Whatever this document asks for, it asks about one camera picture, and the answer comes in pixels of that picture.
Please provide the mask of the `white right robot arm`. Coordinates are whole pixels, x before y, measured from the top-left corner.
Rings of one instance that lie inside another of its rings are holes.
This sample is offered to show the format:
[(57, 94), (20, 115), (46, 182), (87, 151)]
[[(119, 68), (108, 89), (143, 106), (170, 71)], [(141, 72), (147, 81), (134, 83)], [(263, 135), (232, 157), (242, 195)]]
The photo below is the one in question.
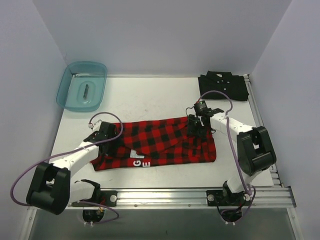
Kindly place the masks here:
[(204, 137), (207, 130), (218, 131), (228, 138), (237, 173), (222, 186), (222, 200), (232, 205), (240, 194), (251, 195), (252, 181), (276, 163), (277, 157), (268, 130), (254, 127), (229, 117), (230, 108), (209, 108), (204, 100), (198, 100), (192, 107), (195, 114), (187, 117), (187, 133)]

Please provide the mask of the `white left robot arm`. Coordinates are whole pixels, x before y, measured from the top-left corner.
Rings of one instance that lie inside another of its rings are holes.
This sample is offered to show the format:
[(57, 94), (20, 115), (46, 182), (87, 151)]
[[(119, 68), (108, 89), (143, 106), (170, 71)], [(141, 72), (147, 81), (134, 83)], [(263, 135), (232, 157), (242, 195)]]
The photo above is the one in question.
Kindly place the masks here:
[(67, 156), (51, 163), (40, 163), (35, 168), (26, 203), (55, 215), (72, 203), (85, 201), (90, 206), (101, 203), (103, 195), (99, 183), (89, 179), (72, 181), (72, 177), (91, 161), (110, 153), (118, 137), (115, 124), (101, 121)]

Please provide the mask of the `red black plaid shirt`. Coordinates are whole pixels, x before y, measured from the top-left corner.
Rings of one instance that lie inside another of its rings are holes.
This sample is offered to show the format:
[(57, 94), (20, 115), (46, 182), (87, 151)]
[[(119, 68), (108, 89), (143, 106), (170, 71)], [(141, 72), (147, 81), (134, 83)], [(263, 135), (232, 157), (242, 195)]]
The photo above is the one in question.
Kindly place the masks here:
[(216, 145), (209, 128), (204, 136), (188, 134), (188, 118), (116, 123), (121, 136), (115, 149), (91, 161), (97, 171), (166, 165), (212, 163)]

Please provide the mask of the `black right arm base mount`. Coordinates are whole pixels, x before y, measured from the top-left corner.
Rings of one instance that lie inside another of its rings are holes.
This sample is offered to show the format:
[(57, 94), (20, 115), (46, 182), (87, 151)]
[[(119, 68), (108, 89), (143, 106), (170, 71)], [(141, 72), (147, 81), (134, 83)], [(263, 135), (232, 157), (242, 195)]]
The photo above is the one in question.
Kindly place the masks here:
[(229, 190), (220, 188), (207, 190), (206, 201), (210, 207), (240, 207), (248, 206), (250, 198), (247, 200), (243, 192), (231, 193)]

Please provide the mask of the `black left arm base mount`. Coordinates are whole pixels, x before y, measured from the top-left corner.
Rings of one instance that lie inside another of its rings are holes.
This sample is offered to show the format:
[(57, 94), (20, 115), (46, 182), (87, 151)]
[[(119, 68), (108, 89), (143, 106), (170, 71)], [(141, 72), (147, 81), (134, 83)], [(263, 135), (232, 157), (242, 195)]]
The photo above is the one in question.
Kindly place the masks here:
[(117, 205), (118, 192), (116, 190), (97, 190), (88, 202), (115, 207)]

